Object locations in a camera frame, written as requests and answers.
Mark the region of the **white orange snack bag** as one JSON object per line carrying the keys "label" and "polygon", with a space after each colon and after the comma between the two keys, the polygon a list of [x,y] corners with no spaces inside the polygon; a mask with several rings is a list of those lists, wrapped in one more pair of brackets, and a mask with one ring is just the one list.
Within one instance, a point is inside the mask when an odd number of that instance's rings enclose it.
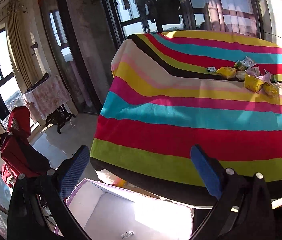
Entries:
{"label": "white orange snack bag", "polygon": [[252,68],[256,65],[256,63],[247,56],[243,60],[241,60],[240,63],[245,69]]}

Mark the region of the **yellow muffin pack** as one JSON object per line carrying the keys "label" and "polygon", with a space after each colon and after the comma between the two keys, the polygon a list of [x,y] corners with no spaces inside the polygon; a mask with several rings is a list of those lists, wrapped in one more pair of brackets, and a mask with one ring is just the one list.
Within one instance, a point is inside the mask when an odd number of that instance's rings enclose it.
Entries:
{"label": "yellow muffin pack", "polygon": [[264,81],[258,79],[257,77],[245,75],[244,87],[254,93],[260,91],[264,85]]}

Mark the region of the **beige curtain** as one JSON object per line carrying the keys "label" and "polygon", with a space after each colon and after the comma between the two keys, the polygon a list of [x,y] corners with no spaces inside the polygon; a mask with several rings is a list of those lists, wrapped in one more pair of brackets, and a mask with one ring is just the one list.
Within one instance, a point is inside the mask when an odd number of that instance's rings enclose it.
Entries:
{"label": "beige curtain", "polygon": [[11,0],[6,6],[6,39],[16,82],[24,93],[40,77],[36,71],[24,34],[24,24],[19,1]]}

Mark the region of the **pink wafer wrapper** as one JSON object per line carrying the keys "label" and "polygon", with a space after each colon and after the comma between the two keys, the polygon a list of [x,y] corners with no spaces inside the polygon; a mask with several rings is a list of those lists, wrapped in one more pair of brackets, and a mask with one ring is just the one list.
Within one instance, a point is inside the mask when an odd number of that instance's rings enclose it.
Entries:
{"label": "pink wafer wrapper", "polygon": [[271,72],[266,72],[266,74],[258,76],[258,79],[262,82],[271,83],[272,74]]}

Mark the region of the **white purple storage box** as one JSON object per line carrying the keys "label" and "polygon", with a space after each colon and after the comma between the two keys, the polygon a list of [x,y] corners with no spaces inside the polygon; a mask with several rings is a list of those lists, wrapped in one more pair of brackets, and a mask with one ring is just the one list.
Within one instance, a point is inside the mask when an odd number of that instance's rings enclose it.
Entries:
{"label": "white purple storage box", "polygon": [[190,239],[193,209],[83,179],[67,207],[91,239]]}

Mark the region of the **yellow cake pack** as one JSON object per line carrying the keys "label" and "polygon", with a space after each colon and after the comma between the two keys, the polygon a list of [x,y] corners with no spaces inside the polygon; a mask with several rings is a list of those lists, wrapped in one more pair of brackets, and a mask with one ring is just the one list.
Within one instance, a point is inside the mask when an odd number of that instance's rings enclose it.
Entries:
{"label": "yellow cake pack", "polygon": [[221,75],[225,79],[231,79],[236,76],[236,68],[233,67],[221,67],[216,71],[217,74]]}
{"label": "yellow cake pack", "polygon": [[264,83],[263,90],[270,98],[277,98],[279,96],[279,88],[274,83]]}

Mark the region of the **striped colourful tablecloth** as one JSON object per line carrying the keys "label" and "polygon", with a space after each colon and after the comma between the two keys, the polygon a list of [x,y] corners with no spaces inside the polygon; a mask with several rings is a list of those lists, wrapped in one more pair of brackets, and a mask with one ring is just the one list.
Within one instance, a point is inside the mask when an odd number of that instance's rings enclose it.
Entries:
{"label": "striped colourful tablecloth", "polygon": [[97,122],[91,163],[151,193],[192,205],[212,197],[194,167],[194,145],[225,168],[264,175],[282,198],[282,95],[254,93],[236,77],[209,74],[251,58],[282,83],[282,47],[214,31],[132,34],[112,62],[113,82]]}

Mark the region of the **clear beige pastry pack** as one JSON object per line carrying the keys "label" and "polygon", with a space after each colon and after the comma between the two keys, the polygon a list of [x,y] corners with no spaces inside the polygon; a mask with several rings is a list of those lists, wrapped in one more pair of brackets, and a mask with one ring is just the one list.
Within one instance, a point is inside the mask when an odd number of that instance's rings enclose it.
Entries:
{"label": "clear beige pastry pack", "polygon": [[244,81],[246,74],[247,74],[246,71],[237,71],[235,77],[238,80]]}

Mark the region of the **floral covered side table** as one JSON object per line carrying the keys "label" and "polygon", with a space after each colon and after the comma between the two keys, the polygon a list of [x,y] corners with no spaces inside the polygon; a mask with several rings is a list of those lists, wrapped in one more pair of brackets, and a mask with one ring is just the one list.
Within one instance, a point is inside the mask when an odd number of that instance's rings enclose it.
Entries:
{"label": "floral covered side table", "polygon": [[46,127],[54,124],[58,133],[61,133],[61,128],[66,122],[75,117],[65,108],[71,97],[58,75],[44,74],[42,79],[26,90],[23,99],[33,122],[43,120]]}

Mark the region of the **green pea snack bag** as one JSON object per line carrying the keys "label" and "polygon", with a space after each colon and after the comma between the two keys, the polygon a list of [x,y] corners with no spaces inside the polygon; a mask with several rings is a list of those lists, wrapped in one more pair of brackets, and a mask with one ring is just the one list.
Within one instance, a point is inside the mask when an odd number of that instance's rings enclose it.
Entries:
{"label": "green pea snack bag", "polygon": [[236,68],[237,71],[245,71],[247,69],[247,67],[243,63],[241,63],[240,60],[236,61],[234,68]]}

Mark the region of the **red jacket on chair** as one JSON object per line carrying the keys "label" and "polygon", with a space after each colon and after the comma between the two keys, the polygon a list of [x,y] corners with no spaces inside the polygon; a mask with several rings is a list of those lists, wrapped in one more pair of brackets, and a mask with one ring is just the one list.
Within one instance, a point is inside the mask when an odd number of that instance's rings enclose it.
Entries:
{"label": "red jacket on chair", "polygon": [[13,188],[20,174],[27,178],[39,177],[51,169],[49,160],[29,143],[30,111],[25,106],[15,107],[6,132],[0,135],[1,168],[5,184]]}

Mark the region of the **small blue white candy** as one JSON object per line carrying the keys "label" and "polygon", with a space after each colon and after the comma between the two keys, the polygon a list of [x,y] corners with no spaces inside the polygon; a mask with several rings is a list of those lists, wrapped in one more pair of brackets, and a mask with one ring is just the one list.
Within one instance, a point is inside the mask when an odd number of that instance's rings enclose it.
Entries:
{"label": "small blue white candy", "polygon": [[208,72],[209,74],[215,73],[216,71],[217,71],[217,69],[216,69],[215,67],[208,67],[208,68],[207,68],[207,72]]}

